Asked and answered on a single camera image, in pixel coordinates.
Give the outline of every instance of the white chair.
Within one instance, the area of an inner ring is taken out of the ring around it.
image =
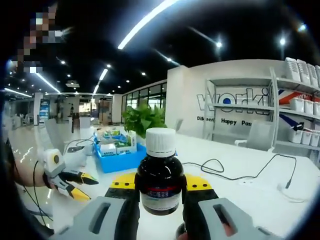
[[[176,133],[180,130],[183,121],[184,120],[182,118],[176,120],[174,128]]]
[[[275,135],[275,123],[271,121],[254,120],[247,140],[235,140],[234,144],[245,144],[246,148],[272,152]]]

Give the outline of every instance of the column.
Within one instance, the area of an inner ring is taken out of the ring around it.
[[[44,94],[41,92],[36,92],[34,94],[34,104],[33,104],[33,124],[39,125],[38,123],[38,115],[40,113],[40,103],[41,99],[44,98]]]

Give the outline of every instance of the person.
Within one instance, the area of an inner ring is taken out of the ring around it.
[[[71,108],[70,108],[70,115],[72,116],[74,114],[74,104],[71,103]]]

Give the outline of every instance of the glass window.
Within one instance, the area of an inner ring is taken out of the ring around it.
[[[135,91],[133,94],[132,94],[132,107],[134,109],[137,108],[138,106],[138,98],[139,98],[139,91]]]
[[[122,109],[121,109],[121,116],[122,113],[126,111],[126,103],[127,103],[127,95],[122,97]]]
[[[149,88],[149,96],[158,95],[161,92],[161,85],[152,86]]]
[[[167,92],[167,84],[166,83],[162,84],[162,92],[163,93]]]
[[[126,106],[132,106],[132,93],[129,93],[127,96],[126,96]]]
[[[161,85],[152,86],[149,88],[149,106],[154,109],[155,106],[160,108],[161,103]]]
[[[160,98],[160,94],[159,94],[159,95],[156,95],[156,96],[149,97],[148,104],[152,109],[154,109],[155,106],[157,108],[160,108],[160,101],[161,101],[161,98]]]
[[[135,91],[133,94],[132,94],[132,99],[137,99],[139,97],[139,91]]]
[[[140,90],[139,104],[148,103],[148,88]]]
[[[166,97],[167,97],[167,84],[164,83],[161,86],[162,94],[161,94],[161,108],[166,108]]]

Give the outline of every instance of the potted plant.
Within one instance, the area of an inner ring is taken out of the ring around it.
[[[127,106],[122,113],[124,118],[124,130],[135,131],[136,141],[146,145],[146,131],[150,128],[166,128],[165,109],[154,106],[152,109],[146,103],[142,103],[136,109]]]

